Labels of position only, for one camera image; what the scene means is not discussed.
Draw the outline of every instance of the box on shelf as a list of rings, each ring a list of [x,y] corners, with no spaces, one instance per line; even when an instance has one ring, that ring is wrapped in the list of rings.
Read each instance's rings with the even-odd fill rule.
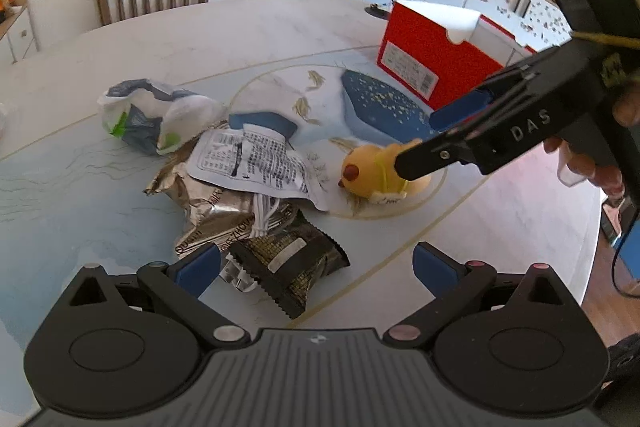
[[[533,53],[480,12],[399,0],[389,17],[378,65],[436,110]]]

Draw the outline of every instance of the finger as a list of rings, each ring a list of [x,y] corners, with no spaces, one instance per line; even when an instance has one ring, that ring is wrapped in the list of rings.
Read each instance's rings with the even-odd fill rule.
[[[552,136],[551,138],[547,138],[544,144],[545,152],[547,154],[551,154],[552,152],[555,152],[558,149],[560,149],[561,145],[562,145],[562,138],[558,138],[557,136]]]
[[[586,154],[575,154],[566,164],[574,174],[591,179],[596,175],[596,162]]]
[[[622,172],[614,166],[597,167],[591,183],[596,187],[603,188],[620,187],[622,185]]]
[[[618,185],[617,187],[606,187],[603,188],[604,193],[614,200],[619,200],[622,196],[625,195],[625,185]]]
[[[633,83],[613,106],[613,117],[624,127],[640,123],[640,84]]]

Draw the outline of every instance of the paper label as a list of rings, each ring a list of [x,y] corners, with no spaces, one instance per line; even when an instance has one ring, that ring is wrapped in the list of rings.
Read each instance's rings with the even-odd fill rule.
[[[438,83],[437,74],[392,42],[386,43],[382,63],[427,100]]]
[[[191,153],[188,174],[197,180],[273,198],[304,198],[327,210],[312,167],[274,130],[246,124],[242,130],[210,129]]]

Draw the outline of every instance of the screw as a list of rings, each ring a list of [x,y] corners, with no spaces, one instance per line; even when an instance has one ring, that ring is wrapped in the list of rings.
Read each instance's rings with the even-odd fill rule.
[[[244,330],[233,324],[220,326],[213,331],[213,337],[220,342],[237,342],[244,337]]]
[[[395,341],[414,341],[420,336],[420,330],[411,324],[396,324],[389,330],[389,336]]]

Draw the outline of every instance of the yellow toy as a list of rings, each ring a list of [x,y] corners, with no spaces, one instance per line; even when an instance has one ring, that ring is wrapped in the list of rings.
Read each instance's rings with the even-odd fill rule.
[[[399,153],[420,142],[415,139],[406,145],[394,143],[384,149],[372,144],[357,147],[342,162],[338,185],[372,203],[399,201],[408,193],[423,190],[430,182],[429,176],[408,182],[398,176],[394,168]]]

